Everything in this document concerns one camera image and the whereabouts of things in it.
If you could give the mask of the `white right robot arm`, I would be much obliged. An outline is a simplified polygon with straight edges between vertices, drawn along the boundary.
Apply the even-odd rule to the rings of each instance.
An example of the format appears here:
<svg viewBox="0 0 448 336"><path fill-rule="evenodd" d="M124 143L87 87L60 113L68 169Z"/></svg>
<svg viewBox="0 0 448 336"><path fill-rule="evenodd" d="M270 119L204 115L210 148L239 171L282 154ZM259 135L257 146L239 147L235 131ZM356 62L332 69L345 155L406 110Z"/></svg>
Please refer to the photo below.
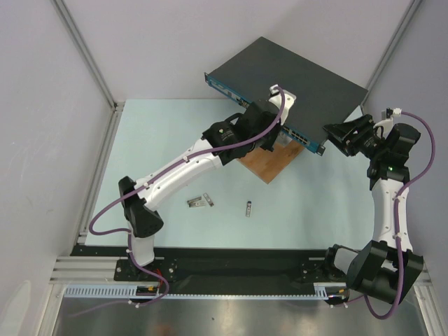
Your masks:
<svg viewBox="0 0 448 336"><path fill-rule="evenodd" d="M328 124L329 140L347 157L362 153L369 161L367 177L374 202L372 240L360 251L330 247L322 272L330 281L346 277L349 289L389 304L401 302L419 277L424 259L413 253L407 233L406 201L411 181L406 166L420 132L394 123L395 111L374 122L371 115Z"/></svg>

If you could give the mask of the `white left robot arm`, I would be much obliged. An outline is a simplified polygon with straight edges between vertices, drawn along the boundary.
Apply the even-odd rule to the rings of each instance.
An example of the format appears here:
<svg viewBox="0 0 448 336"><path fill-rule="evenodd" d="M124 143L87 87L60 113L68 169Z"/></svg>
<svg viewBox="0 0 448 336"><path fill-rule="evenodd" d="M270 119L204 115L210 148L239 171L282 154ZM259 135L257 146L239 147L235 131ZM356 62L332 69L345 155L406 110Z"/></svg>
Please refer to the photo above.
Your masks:
<svg viewBox="0 0 448 336"><path fill-rule="evenodd" d="M137 181L128 176L119 181L131 230L132 275L146 280L154 272L155 234L164 225L158 213L161 203L203 173L242 158L255 148L271 151L291 104L291 99L282 101L280 96L254 101L244 113L215 122L184 154L159 171Z"/></svg>

